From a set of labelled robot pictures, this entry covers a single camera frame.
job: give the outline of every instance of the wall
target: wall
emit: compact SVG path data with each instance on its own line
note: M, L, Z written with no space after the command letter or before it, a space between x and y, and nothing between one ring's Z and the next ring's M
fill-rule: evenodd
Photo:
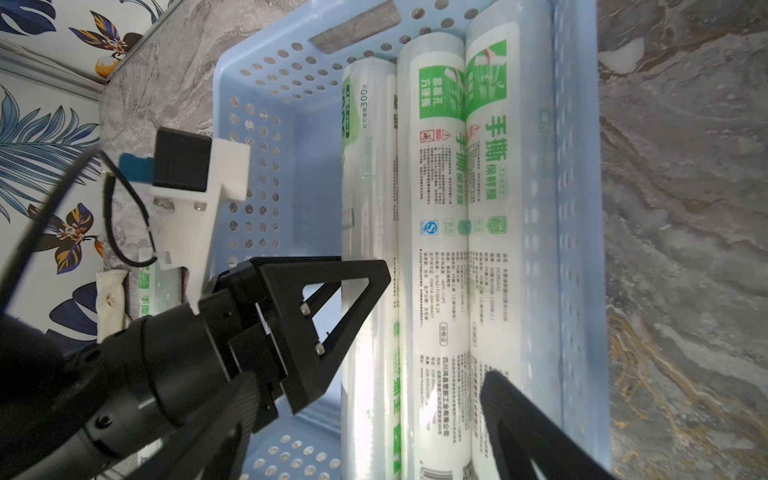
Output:
M174 0L0 0L0 39L105 82Z
M97 144L98 103L0 71L0 264L5 268L47 191ZM8 314L69 351L96 337L95 274L102 270L101 168L69 191L32 255Z

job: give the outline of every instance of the product label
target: product label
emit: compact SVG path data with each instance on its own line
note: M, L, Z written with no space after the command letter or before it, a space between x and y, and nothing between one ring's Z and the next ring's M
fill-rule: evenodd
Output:
M464 71L447 52L412 60L409 164L414 465L459 480L471 465Z

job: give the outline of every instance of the barcode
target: barcode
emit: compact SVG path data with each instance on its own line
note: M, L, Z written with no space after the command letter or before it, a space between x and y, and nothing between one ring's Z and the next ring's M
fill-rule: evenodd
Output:
M453 480L453 472L422 467L421 480Z

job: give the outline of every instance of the bolt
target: bolt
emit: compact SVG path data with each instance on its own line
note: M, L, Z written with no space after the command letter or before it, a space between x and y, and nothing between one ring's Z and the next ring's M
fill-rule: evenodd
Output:
M112 418L109 415L102 415L96 419L97 429L106 429L110 425L112 425Z

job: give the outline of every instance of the warning symbol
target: warning symbol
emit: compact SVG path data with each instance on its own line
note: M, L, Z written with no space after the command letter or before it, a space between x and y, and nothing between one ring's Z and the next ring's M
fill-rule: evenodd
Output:
M434 130L422 130L421 143L425 144L430 141L435 141Z
M448 140L450 137L451 134L446 130L435 130L435 139L437 141Z

